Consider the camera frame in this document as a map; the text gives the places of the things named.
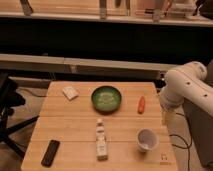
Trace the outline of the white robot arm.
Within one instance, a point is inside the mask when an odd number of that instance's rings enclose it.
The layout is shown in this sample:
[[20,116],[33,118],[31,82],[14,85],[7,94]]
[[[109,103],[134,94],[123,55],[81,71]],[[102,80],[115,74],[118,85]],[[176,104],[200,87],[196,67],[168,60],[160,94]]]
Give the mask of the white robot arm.
[[213,87],[204,82],[206,77],[207,68],[198,61],[173,67],[166,72],[166,85],[159,93],[164,125],[170,122],[185,99],[213,116]]

